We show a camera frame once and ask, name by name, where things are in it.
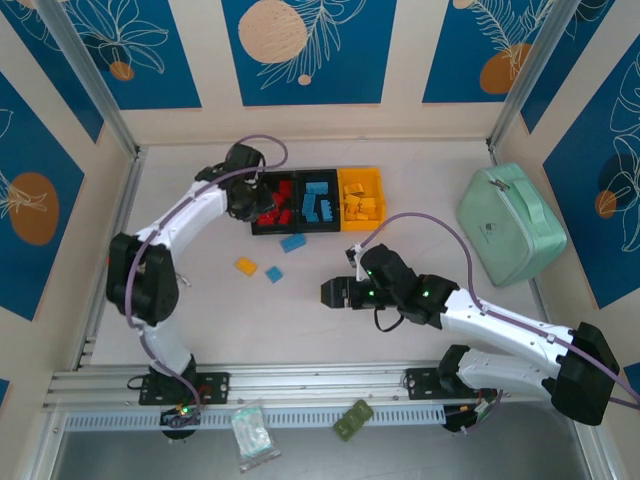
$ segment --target mint green bag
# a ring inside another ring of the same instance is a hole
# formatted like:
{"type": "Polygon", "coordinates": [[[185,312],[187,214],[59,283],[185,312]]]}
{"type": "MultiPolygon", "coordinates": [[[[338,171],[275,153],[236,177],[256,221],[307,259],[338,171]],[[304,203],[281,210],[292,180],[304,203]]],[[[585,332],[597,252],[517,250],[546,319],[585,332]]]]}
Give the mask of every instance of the mint green bag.
{"type": "Polygon", "coordinates": [[[476,172],[457,217],[496,287],[533,278],[567,244],[562,225],[515,163],[476,172]]]}

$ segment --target small packet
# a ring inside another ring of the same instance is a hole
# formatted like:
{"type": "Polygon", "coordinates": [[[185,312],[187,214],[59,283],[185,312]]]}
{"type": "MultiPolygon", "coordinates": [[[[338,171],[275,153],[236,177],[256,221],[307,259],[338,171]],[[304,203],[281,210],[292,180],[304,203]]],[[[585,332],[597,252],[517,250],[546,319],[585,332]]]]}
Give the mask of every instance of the small packet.
{"type": "Polygon", "coordinates": [[[231,427],[238,443],[241,472],[280,456],[258,404],[236,410],[231,415],[231,427]]]}

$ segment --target white robotic arm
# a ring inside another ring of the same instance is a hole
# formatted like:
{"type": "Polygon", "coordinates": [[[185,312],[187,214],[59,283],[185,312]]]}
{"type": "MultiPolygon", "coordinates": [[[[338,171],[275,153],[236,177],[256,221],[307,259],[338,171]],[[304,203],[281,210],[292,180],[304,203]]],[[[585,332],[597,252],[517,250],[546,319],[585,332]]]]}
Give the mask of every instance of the white robotic arm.
{"type": "MultiPolygon", "coordinates": [[[[172,259],[175,261],[206,225],[227,211],[227,194],[218,186],[211,187],[195,198],[196,193],[208,183],[204,180],[194,182],[169,212],[140,230],[135,236],[144,241],[152,232],[159,232],[151,240],[150,245],[163,245],[171,252],[172,259]],[[180,209],[178,214],[168,218],[170,212],[178,211],[181,205],[186,206],[180,209]]],[[[154,361],[151,367],[163,375],[165,372],[159,365],[182,374],[191,362],[191,352],[182,341],[176,315],[172,314],[155,325],[149,325],[135,315],[133,321],[136,325],[140,325],[139,335],[144,335],[146,344],[153,353],[154,361]]]]}
{"type": "Polygon", "coordinates": [[[496,355],[453,345],[437,369],[440,386],[452,397],[464,389],[496,389],[550,399],[568,417],[589,425],[602,421],[614,381],[577,352],[588,352],[617,374],[619,366],[604,336],[581,323],[577,330],[518,315],[475,298],[456,283],[436,275],[416,275],[396,252],[377,245],[366,252],[347,250],[356,272],[366,277],[337,277],[321,288],[331,308],[395,307],[418,325],[463,333],[511,355],[496,355]]]}
{"type": "MultiPolygon", "coordinates": [[[[257,150],[234,145],[225,162],[197,174],[166,214],[135,235],[121,233],[111,242],[107,298],[138,331],[151,367],[161,375],[195,371],[195,360],[182,342],[173,314],[179,296],[173,262],[207,224],[224,213],[251,222],[274,207],[271,193],[256,173],[263,162],[257,150]]],[[[176,386],[182,390],[179,382],[176,386]]]]}
{"type": "MultiPolygon", "coordinates": [[[[500,312],[524,324],[536,327],[548,335],[571,343],[571,329],[550,325],[518,315],[482,301],[487,311],[500,312]]],[[[443,330],[463,333],[494,345],[509,355],[497,355],[471,349],[460,360],[458,378],[469,388],[494,388],[549,398],[542,385],[546,378],[557,378],[558,358],[567,349],[530,331],[505,323],[487,315],[475,306],[470,293],[460,289],[451,293],[441,315],[443,330]]]]}

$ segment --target bag zipper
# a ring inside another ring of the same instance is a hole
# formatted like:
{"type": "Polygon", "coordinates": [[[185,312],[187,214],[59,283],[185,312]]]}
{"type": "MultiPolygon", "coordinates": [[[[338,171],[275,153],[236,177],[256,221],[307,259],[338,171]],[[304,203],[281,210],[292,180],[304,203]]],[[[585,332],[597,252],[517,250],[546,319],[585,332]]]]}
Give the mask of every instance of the bag zipper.
{"type": "Polygon", "coordinates": [[[518,215],[518,212],[515,210],[513,205],[511,205],[511,202],[509,201],[509,198],[507,197],[507,195],[505,193],[505,190],[510,190],[511,187],[509,185],[507,185],[506,183],[504,183],[502,180],[500,180],[500,179],[496,178],[495,176],[493,176],[493,174],[490,171],[485,170],[484,173],[485,173],[485,175],[487,175],[487,177],[489,177],[489,183],[498,188],[498,190],[499,190],[498,195],[502,199],[503,203],[506,205],[506,207],[509,210],[509,212],[511,213],[511,216],[513,217],[513,219],[516,221],[516,223],[520,227],[520,231],[522,232],[523,236],[525,237],[525,240],[527,241],[527,247],[528,247],[528,250],[529,250],[529,253],[528,253],[528,256],[526,257],[526,260],[521,262],[520,265],[518,266],[518,269],[515,270],[511,275],[507,276],[507,278],[504,279],[503,283],[507,283],[513,277],[517,276],[520,272],[522,272],[522,270],[531,262],[531,259],[534,257],[534,248],[535,248],[535,246],[533,244],[533,238],[531,237],[531,234],[529,233],[529,230],[525,227],[524,223],[520,219],[520,216],[518,215]]]}

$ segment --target black tray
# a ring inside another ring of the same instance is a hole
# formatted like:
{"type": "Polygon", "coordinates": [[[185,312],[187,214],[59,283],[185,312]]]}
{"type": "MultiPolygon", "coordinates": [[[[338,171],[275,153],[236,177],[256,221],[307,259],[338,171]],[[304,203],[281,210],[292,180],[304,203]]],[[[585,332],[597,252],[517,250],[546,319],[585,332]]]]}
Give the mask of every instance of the black tray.
{"type": "Polygon", "coordinates": [[[276,172],[266,172],[262,176],[262,181],[272,192],[278,192],[280,180],[292,180],[292,198],[287,199],[283,209],[290,209],[292,213],[289,225],[258,225],[258,222],[251,224],[252,235],[290,235],[294,233],[315,233],[315,232],[339,232],[340,231],[340,192],[338,188],[338,171],[336,169],[326,170],[282,170],[276,172]],[[316,195],[316,205],[314,211],[318,214],[319,222],[307,222],[302,215],[302,202],[306,193],[307,182],[327,182],[329,193],[327,195],[316,195]],[[329,200],[333,211],[333,221],[323,222],[320,200],[329,200]]]}

